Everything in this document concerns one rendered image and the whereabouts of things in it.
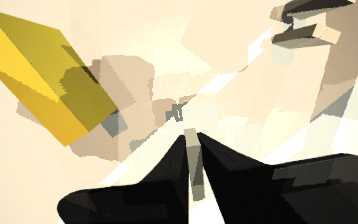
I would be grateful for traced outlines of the beige domino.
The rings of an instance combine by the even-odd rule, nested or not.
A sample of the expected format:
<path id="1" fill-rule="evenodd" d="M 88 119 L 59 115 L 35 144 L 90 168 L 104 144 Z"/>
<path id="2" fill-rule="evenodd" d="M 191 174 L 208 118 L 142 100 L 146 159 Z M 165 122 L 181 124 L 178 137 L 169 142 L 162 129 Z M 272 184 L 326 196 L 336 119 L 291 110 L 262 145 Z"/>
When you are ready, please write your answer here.
<path id="1" fill-rule="evenodd" d="M 205 200 L 205 182 L 201 143 L 195 128 L 183 129 L 193 202 Z"/>
<path id="2" fill-rule="evenodd" d="M 341 32 L 335 31 L 328 26 L 316 23 L 302 28 L 296 28 L 273 36 L 272 44 L 288 50 L 316 47 L 322 45 L 334 45 L 338 41 Z"/>
<path id="3" fill-rule="evenodd" d="M 299 20 L 354 4 L 356 0 L 292 0 L 285 3 L 282 13 Z"/>

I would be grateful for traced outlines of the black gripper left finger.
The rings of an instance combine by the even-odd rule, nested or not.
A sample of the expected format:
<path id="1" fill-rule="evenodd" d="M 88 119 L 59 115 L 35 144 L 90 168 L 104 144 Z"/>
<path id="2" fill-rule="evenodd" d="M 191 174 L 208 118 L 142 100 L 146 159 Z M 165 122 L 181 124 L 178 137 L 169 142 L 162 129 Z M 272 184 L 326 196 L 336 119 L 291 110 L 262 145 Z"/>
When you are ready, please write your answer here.
<path id="1" fill-rule="evenodd" d="M 190 224 L 184 134 L 140 182 L 70 192 L 57 213 L 64 224 Z"/>

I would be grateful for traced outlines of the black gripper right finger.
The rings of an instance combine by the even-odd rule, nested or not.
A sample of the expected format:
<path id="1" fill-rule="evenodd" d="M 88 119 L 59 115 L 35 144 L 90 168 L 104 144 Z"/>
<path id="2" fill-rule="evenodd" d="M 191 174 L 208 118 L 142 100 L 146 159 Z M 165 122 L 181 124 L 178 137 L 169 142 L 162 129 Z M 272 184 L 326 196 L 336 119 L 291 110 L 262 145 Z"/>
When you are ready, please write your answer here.
<path id="1" fill-rule="evenodd" d="M 265 164 L 198 132 L 203 167 L 224 224 L 269 224 L 274 199 L 287 193 L 358 183 L 358 155 Z"/>

